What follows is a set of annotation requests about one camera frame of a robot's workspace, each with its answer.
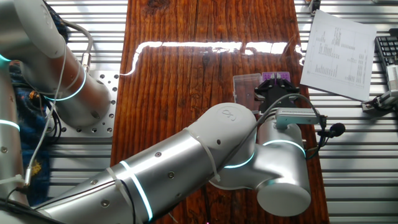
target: black clamp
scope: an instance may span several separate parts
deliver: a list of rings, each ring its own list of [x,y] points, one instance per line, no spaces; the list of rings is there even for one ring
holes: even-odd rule
[[[295,87],[291,82],[277,74],[262,82],[254,89],[254,92],[256,94],[255,100],[262,101],[259,110],[264,113],[280,97],[290,93],[299,93],[300,88]],[[286,98],[279,102],[278,107],[296,108],[292,101],[292,99]]]
[[[311,16],[315,16],[315,13],[319,8],[321,8],[321,0],[312,0],[310,3]]]

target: purple object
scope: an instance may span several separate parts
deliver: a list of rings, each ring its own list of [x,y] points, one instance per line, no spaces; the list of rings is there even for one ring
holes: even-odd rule
[[[275,75],[275,78],[276,78],[277,74],[280,75],[281,79],[284,79],[284,80],[287,80],[290,82],[290,73],[289,72],[263,72],[261,75],[261,82],[271,79],[271,75]]]

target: cable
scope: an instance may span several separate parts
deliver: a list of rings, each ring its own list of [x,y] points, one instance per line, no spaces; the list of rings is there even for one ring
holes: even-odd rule
[[[319,152],[319,150],[321,149],[321,147],[325,145],[325,144],[323,143],[324,138],[325,138],[325,137],[321,136],[321,138],[319,139],[318,146],[315,147],[316,151],[315,151],[311,156],[306,157],[306,158],[305,158],[306,160],[310,160],[310,159],[314,158],[314,157],[318,154],[318,152]]]
[[[37,94],[39,95],[40,113],[42,113],[42,116],[44,118],[42,95],[40,93]]]
[[[14,188],[12,191],[10,191],[10,192],[8,193],[8,195],[7,195],[7,197],[6,197],[6,207],[7,207],[7,208],[8,208],[8,201],[9,201],[9,199],[10,199],[12,193],[14,193],[16,190],[17,190],[17,189]]]
[[[270,112],[271,109],[273,109],[275,107],[276,104],[278,104],[278,102],[289,98],[291,96],[296,96],[299,97],[303,100],[305,100],[310,107],[312,108],[313,112],[315,113],[315,115],[317,116],[318,120],[320,123],[322,123],[322,118],[321,115],[319,114],[319,112],[317,111],[317,109],[315,109],[315,107],[312,105],[311,101],[303,96],[300,95],[298,93],[291,93],[291,94],[287,94],[284,95],[282,97],[280,97],[278,100],[276,100],[273,104],[270,105],[270,107],[268,107],[268,109],[264,112],[264,114],[261,115],[261,117],[257,120],[256,124],[253,126],[252,130],[242,139],[242,141],[232,150],[232,153],[224,160],[224,163],[222,163],[222,165],[224,166],[230,159],[232,159],[233,156],[235,156],[235,154],[240,150],[240,148],[244,145],[244,143],[246,142],[246,140],[248,140],[248,138],[251,136],[251,134],[254,132],[254,130],[256,130],[256,128],[262,124],[264,122],[264,120],[266,119],[266,116],[268,115],[268,113]],[[322,131],[325,131],[325,127],[321,124],[322,127]]]
[[[322,144],[321,147],[326,146],[326,144],[328,143],[328,141],[329,141],[329,137],[326,139],[326,141]],[[317,150],[317,149],[318,149],[318,146],[317,146],[317,147],[313,147],[313,148],[311,148],[311,149],[307,149],[305,152],[311,152],[311,151],[314,151],[314,150]]]
[[[62,64],[62,69],[61,69],[60,80],[58,82],[58,87],[57,87],[57,90],[55,91],[55,95],[54,95],[54,104],[53,104],[53,106],[52,106],[52,108],[50,110],[50,113],[48,115],[47,122],[45,123],[44,130],[43,130],[43,133],[42,133],[42,137],[40,138],[39,143],[37,144],[37,147],[36,147],[35,151],[33,152],[32,158],[30,158],[29,165],[28,165],[28,167],[26,169],[25,186],[29,186],[30,185],[30,178],[32,177],[32,165],[33,165],[35,157],[36,157],[36,155],[37,155],[37,153],[38,153],[38,151],[40,149],[40,146],[43,143],[43,140],[44,140],[44,137],[45,137],[45,133],[47,132],[47,128],[48,128],[48,126],[50,124],[49,117],[50,117],[50,114],[52,114],[53,111],[54,111],[55,104],[57,102],[58,92],[59,92],[60,87],[61,87],[63,71],[65,70],[65,64],[66,64],[66,61],[67,61],[67,43],[65,42],[65,39],[62,39],[62,40],[63,40],[63,43],[65,44],[65,46],[64,46],[64,55],[63,55],[63,64]]]
[[[132,200],[129,188],[127,187],[127,184],[123,181],[120,180],[120,182],[122,182],[123,186],[126,188],[126,192],[130,198],[131,204],[132,204],[132,219],[133,219],[133,224],[136,224],[136,207],[134,206],[134,201]]]
[[[33,210],[32,208],[21,204],[19,202],[15,202],[13,200],[7,200],[7,199],[2,199],[0,198],[0,208],[5,208],[7,209],[9,212],[14,212],[17,214],[24,214],[24,215],[29,215],[38,219],[43,220],[46,223],[51,223],[51,224],[64,224],[60,221],[56,221],[50,217],[46,217],[44,215],[42,215],[39,212],[36,212],[35,210]]]
[[[47,100],[45,100],[44,102],[45,102],[46,106],[51,110],[51,108],[52,108],[51,103],[49,101],[47,101]],[[61,123],[61,119],[59,118],[59,116],[58,116],[58,114],[57,114],[57,112],[55,110],[52,113],[52,118],[53,118],[53,121],[54,121],[54,128],[53,129],[55,129],[54,134],[53,134],[52,137],[55,138],[55,136],[57,135],[57,132],[58,132],[57,138],[52,143],[56,143],[60,139],[61,134],[62,134],[62,123]]]
[[[81,26],[79,26],[76,23],[69,22],[69,21],[66,21],[66,20],[62,20],[62,21],[68,27],[71,27],[71,28],[73,28],[75,30],[78,30],[78,31],[82,32],[88,38],[88,46],[87,46],[87,49],[86,49],[85,53],[90,53],[91,52],[91,48],[93,48],[93,37],[91,36],[91,34],[86,29],[82,28]]]
[[[102,187],[102,186],[104,186],[104,185],[107,185],[107,184],[110,184],[110,183],[114,183],[114,182],[115,182],[115,181],[112,180],[112,181],[109,181],[109,182],[107,182],[107,183],[103,183],[103,184],[101,184],[101,185],[98,185],[98,186],[96,186],[96,187],[93,187],[93,188],[84,190],[84,191],[82,191],[82,192],[78,192],[78,193],[76,193],[76,194],[68,195],[68,196],[62,197],[62,198],[57,198],[57,199],[55,199],[55,200],[49,200],[48,202],[44,202],[43,204],[40,204],[38,207],[34,208],[34,210],[38,210],[38,209],[40,209],[40,208],[42,208],[42,207],[44,207],[44,206],[46,206],[46,205],[49,205],[49,204],[51,204],[51,203],[59,202],[59,201],[61,201],[61,200],[65,200],[65,199],[68,199],[68,198],[71,198],[71,197],[74,197],[74,196],[77,196],[77,195],[80,195],[80,194],[89,192],[89,191],[91,191],[91,190],[97,189],[97,188],[99,188],[99,187]]]

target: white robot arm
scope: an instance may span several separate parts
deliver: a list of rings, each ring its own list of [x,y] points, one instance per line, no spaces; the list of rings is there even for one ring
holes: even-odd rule
[[[301,132],[296,124],[276,130],[274,118],[244,140],[254,115],[239,104],[218,104],[181,132],[35,210],[62,223],[149,223],[210,180],[221,189],[256,190],[261,207],[274,215],[298,215],[311,202]]]
[[[1,1],[1,21],[10,22],[0,26],[0,197],[6,198],[23,183],[8,182],[23,169],[6,58],[22,61],[27,81],[48,98],[61,79],[65,59],[57,111],[69,125],[95,122],[108,109],[109,93],[65,46],[42,0]],[[150,223],[207,182],[225,190],[255,190],[264,210],[283,217],[298,215],[308,208],[311,196],[296,124],[317,123],[319,114],[290,108],[265,114],[257,132],[259,122],[250,110],[235,103],[218,104],[181,132],[38,207],[27,207],[24,195],[14,192],[9,202],[0,200],[0,220]]]

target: blue fabric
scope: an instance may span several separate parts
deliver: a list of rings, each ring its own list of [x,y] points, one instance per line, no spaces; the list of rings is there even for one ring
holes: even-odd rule
[[[68,42],[68,28],[62,22],[60,16],[47,4],[47,9],[50,11],[52,19],[57,26],[59,33]],[[13,61],[10,63],[10,75],[13,83],[26,84],[22,74],[19,62]],[[26,87],[15,87],[16,104],[18,110],[18,123],[21,128],[21,145],[22,145],[22,159],[24,169],[26,170],[30,158],[36,148],[41,134],[45,126],[45,118],[40,112],[40,103],[37,94]],[[43,142],[39,153],[36,156],[36,162],[40,164],[40,171],[32,176],[32,182],[29,187],[27,198],[31,206],[38,205],[48,200],[47,194],[50,186],[50,165],[49,152],[46,149],[48,141]]]

